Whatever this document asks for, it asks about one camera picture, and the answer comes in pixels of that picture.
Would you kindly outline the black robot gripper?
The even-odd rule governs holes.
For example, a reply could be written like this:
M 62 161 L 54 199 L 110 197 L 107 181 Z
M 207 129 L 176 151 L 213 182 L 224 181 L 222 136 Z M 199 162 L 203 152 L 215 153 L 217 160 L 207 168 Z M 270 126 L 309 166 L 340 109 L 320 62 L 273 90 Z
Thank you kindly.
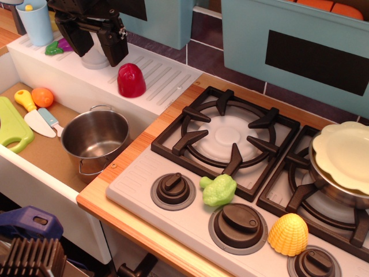
M 112 67 L 129 53 L 127 32 L 119 12 L 120 1 L 48 1 L 55 23 L 73 51 L 83 57 L 94 45 L 89 32 L 97 32 L 101 48 Z

